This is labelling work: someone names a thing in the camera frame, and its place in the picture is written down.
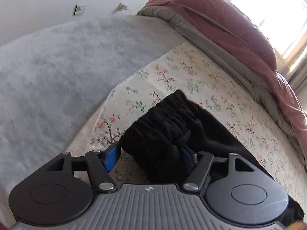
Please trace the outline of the black pants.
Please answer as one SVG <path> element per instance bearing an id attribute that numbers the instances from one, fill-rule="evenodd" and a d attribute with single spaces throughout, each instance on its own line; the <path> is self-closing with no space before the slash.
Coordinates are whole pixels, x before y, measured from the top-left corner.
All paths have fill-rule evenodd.
<path id="1" fill-rule="evenodd" d="M 134 122 L 120 146 L 150 183 L 131 187 L 129 229 L 306 229 L 300 205 L 180 90 Z M 198 156 L 191 174 L 183 147 Z"/>

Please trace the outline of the floral bed sheet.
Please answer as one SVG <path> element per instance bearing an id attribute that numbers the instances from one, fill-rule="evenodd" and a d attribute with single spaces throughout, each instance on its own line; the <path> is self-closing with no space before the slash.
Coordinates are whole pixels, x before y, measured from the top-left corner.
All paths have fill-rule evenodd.
<path id="1" fill-rule="evenodd" d="M 235 136 L 288 194 L 304 207 L 306 172 L 290 140 L 232 77 L 183 43 L 117 85 L 68 147 L 73 156 L 106 149 L 131 124 L 180 89 Z"/>

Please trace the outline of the grey curtain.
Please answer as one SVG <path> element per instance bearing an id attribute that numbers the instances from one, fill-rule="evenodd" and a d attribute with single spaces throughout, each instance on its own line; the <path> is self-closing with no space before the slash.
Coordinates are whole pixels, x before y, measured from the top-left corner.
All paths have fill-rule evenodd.
<path id="1" fill-rule="evenodd" d="M 306 84 L 306 55 L 287 77 L 293 91 L 300 90 Z"/>

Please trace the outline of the pink and grey duvet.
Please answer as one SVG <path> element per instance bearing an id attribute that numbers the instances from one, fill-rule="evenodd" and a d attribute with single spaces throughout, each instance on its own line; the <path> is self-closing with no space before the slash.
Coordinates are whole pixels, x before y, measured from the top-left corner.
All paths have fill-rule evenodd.
<path id="1" fill-rule="evenodd" d="M 149 0 L 138 14 L 169 22 L 221 61 L 306 154 L 306 111 L 277 71 L 276 54 L 268 39 L 236 6 L 228 0 Z"/>

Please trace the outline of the window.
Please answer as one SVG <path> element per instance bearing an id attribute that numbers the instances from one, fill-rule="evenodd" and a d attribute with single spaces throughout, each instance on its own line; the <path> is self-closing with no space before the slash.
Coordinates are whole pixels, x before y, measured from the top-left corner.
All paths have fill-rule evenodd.
<path id="1" fill-rule="evenodd" d="M 287 59 L 306 32 L 305 0 L 231 0 Z"/>

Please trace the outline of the white wall socket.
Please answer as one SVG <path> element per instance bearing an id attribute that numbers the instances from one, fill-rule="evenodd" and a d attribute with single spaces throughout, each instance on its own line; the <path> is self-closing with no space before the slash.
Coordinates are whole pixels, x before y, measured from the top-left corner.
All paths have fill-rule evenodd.
<path id="1" fill-rule="evenodd" d="M 76 5 L 73 10 L 73 16 L 81 16 L 84 14 L 86 6 L 85 5 Z"/>

